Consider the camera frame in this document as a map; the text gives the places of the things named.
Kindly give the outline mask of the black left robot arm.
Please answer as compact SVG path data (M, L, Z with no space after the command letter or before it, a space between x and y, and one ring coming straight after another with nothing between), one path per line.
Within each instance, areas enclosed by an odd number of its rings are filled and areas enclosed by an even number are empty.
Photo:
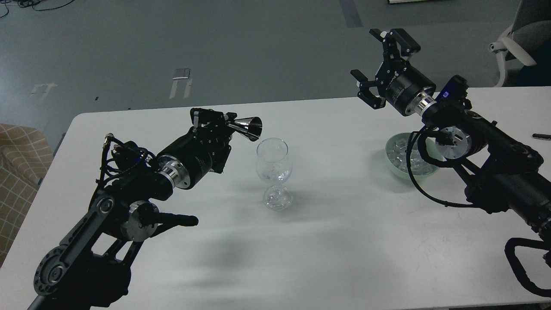
M160 212L175 188L191 189L207 173L222 173L237 131L237 114L192 108L189 131L154 155L133 141L105 136L97 187L88 212L34 273L30 310L108 307L128 294L131 265L144 241L196 216Z

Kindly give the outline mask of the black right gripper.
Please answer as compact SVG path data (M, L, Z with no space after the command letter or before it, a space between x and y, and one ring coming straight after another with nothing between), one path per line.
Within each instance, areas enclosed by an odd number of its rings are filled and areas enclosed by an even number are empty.
M358 98L373 109L384 108L388 102L403 116L413 114L415 98L423 92L432 96L436 90L435 83L409 61L421 51L421 46L405 29L370 29L369 33L382 44L383 61L375 81L368 80L358 69L350 71L356 80ZM370 91L375 86L382 98Z

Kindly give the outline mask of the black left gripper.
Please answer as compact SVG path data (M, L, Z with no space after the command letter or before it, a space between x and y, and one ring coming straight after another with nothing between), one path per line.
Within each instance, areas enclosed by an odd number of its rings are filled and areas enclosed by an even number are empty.
M173 177L174 187L193 188L207 173L222 174L236 129L230 116L210 108L191 108L192 127L157 154L157 165Z

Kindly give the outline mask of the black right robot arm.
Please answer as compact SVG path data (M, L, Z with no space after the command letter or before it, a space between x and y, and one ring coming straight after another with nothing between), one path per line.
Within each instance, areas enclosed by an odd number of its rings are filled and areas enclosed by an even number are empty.
M545 251L550 264L550 181L539 174L543 157L513 139L472 110L467 98L467 80L454 75L437 96L435 83L411 65L421 46L405 29L370 29L383 47L383 61L374 80L360 70L351 70L358 98L373 109L391 104L402 116L418 114L419 131L409 134L406 173L415 188L430 200L446 207L479 208L493 214L513 210L539 236L539 241L511 238L505 256L517 281L532 294L549 298L549 289L533 283L516 256L517 247ZM450 167L466 184L466 204L448 202L426 193L415 179L411 153L417 145L421 158L436 167Z

